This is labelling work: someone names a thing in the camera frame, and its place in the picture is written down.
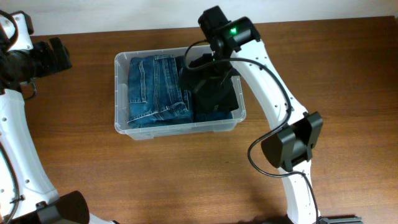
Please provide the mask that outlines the teal blue garment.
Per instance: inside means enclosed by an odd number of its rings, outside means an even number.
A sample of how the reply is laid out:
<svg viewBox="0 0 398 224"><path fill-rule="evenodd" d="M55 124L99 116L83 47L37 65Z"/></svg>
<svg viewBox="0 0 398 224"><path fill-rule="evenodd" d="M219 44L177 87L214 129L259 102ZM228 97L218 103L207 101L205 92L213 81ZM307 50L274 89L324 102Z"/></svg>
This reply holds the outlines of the teal blue garment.
<svg viewBox="0 0 398 224"><path fill-rule="evenodd" d="M212 111L208 114L198 113L194 115L194 122L207 122L207 121L217 121L217 120L225 120L225 119L232 119L233 115L230 111Z"/></svg>

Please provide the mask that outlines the dark navy garment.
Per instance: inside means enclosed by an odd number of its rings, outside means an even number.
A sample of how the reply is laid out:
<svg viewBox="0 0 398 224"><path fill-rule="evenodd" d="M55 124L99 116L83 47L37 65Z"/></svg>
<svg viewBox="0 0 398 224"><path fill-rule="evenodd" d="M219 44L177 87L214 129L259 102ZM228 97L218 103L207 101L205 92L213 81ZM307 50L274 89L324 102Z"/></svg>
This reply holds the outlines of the dark navy garment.
<svg viewBox="0 0 398 224"><path fill-rule="evenodd" d="M212 65L199 71L187 70L182 55L176 58L176 63L179 75L178 85L182 90L189 91L192 97L193 92L199 90L208 80L216 80L223 83L226 80L231 80L232 76L239 75L235 68L226 63Z"/></svg>

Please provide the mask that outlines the dark blue jeans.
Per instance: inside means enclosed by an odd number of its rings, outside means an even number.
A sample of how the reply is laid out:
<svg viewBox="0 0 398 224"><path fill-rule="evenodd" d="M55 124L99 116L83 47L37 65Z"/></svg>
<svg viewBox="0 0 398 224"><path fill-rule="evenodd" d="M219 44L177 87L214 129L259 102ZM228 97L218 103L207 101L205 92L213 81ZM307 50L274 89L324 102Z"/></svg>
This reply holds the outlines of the dark blue jeans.
<svg viewBox="0 0 398 224"><path fill-rule="evenodd" d="M193 122L191 93L178 85L183 66L183 57L174 55L130 60L127 125L131 129Z"/></svg>

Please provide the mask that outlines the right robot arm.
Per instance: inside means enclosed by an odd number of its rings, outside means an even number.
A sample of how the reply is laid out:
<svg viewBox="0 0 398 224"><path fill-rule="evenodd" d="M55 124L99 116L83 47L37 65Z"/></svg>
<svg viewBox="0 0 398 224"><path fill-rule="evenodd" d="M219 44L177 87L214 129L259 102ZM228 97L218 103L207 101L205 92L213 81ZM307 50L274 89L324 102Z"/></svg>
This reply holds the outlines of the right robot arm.
<svg viewBox="0 0 398 224"><path fill-rule="evenodd" d="M255 140L282 179L290 223L319 223L320 211L312 187L312 150L323 120L309 113L286 87L273 66L259 31L247 17L230 21L219 6L207 9L198 23L214 53L213 64L229 63L245 79L260 103L270 131Z"/></svg>

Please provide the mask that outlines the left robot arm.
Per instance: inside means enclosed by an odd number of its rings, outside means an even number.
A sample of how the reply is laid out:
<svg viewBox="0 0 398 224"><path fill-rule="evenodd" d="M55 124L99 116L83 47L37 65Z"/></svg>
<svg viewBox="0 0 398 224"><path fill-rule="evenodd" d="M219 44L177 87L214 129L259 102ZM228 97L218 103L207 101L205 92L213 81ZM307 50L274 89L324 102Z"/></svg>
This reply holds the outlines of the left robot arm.
<svg viewBox="0 0 398 224"><path fill-rule="evenodd" d="M79 191L60 196L42 167L21 85L71 68L58 37L1 53L1 214L5 223L103 223Z"/></svg>

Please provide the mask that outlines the black garment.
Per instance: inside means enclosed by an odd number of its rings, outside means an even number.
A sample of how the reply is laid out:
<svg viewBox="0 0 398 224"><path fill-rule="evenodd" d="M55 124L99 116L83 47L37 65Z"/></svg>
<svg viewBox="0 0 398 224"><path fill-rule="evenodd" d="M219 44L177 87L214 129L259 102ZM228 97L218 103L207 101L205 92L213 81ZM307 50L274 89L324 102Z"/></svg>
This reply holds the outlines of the black garment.
<svg viewBox="0 0 398 224"><path fill-rule="evenodd" d="M239 108L231 80L226 80L223 83L208 80L199 90L193 92L193 98L197 113L229 112Z"/></svg>

